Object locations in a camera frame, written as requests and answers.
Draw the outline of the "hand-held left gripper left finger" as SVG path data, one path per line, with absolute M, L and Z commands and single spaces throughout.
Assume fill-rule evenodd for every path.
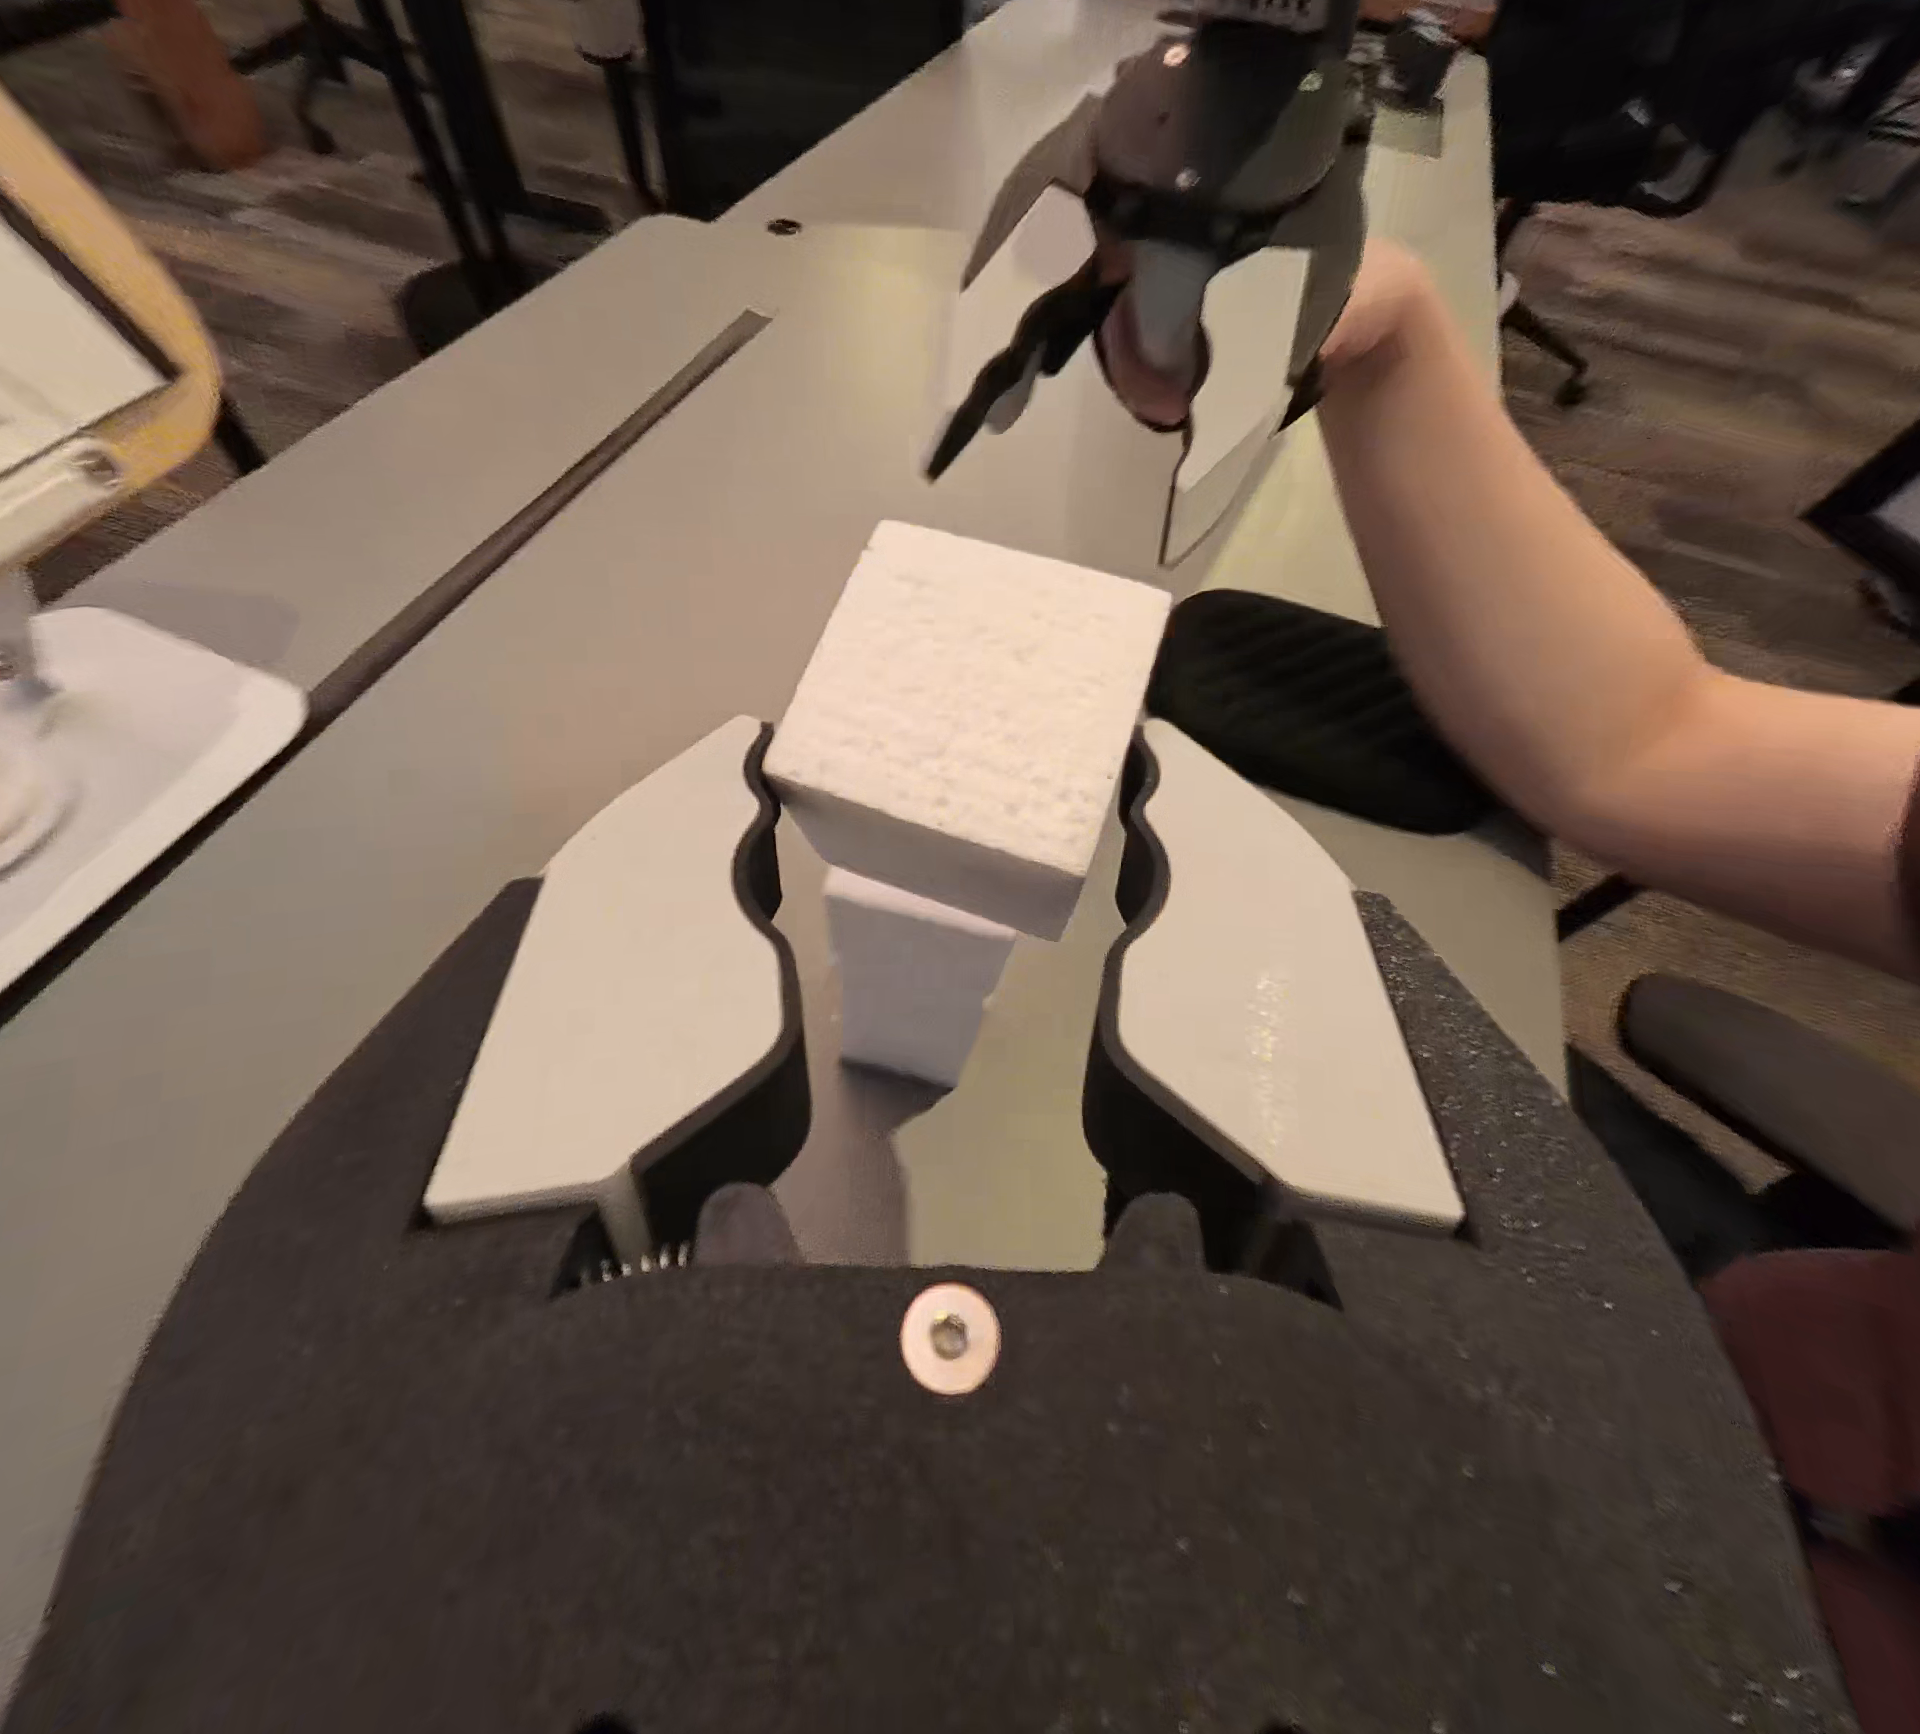
M 691 1250 L 712 1193 L 809 1130 L 772 729 L 733 716 L 545 861 L 437 1161 L 433 1226 L 588 1204 L 621 1261 Z

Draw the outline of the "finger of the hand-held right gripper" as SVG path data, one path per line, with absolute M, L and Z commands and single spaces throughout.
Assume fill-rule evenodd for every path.
M 1302 250 L 1265 247 L 1227 266 L 1206 290 L 1207 360 L 1168 486 L 1164 570 L 1206 547 L 1263 470 L 1292 402 L 1292 346 L 1310 261 Z
M 1044 379 L 1089 355 L 1112 382 L 1106 330 L 1130 241 L 1093 210 L 1101 96 L 1081 96 L 1011 164 L 946 309 L 938 419 L 919 471 L 941 479 L 983 436 L 1016 426 Z

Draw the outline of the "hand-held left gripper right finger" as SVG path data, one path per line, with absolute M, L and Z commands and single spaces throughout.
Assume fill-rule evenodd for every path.
M 1134 738 L 1117 825 L 1081 1086 L 1108 1227 L 1176 1195 L 1216 1274 L 1258 1274 L 1317 1224 L 1459 1236 L 1468 1204 L 1339 863 L 1165 720 Z

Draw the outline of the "white hard foam cube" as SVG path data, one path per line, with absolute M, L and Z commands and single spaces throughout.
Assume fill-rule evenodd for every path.
M 1018 931 L 924 894 L 828 867 L 844 1062 L 957 1086 Z
M 764 778 L 828 865 L 1058 941 L 1169 609 L 1158 585 L 877 521 Z

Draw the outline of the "person's right forearm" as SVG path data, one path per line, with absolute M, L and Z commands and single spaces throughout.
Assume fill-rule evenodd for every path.
M 1424 286 L 1349 307 L 1317 416 L 1404 675 L 1500 799 L 1648 892 L 1915 979 L 1913 707 L 1714 665 Z

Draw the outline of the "person's right hand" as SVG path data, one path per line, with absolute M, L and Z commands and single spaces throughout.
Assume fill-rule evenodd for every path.
M 1366 239 L 1348 301 L 1317 350 L 1321 382 L 1386 372 L 1432 317 L 1443 320 L 1446 306 L 1424 261 L 1392 238 Z M 1125 280 L 1095 340 L 1110 389 L 1142 426 L 1187 423 L 1203 379 L 1195 309 L 1176 324 L 1168 346 L 1150 346 L 1136 283 Z

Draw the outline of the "small black box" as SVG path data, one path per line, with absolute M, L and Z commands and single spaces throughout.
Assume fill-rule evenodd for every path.
M 1406 113 L 1433 113 L 1462 41 L 1430 11 L 1410 11 L 1380 35 L 1378 97 Z

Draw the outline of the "white and wooden document stand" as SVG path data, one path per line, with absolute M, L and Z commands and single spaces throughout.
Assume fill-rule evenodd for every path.
M 10 992 L 300 736 L 306 696 L 136 616 L 45 609 L 30 567 L 210 443 L 225 408 L 197 309 L 37 123 L 1 97 L 1 224 L 170 369 L 163 389 L 1 473 L 1 985 Z

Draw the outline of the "printed instruction sheet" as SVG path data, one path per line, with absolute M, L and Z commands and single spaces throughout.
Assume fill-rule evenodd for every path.
M 10 476 L 171 382 L 33 238 L 1 221 L 1 473 Z

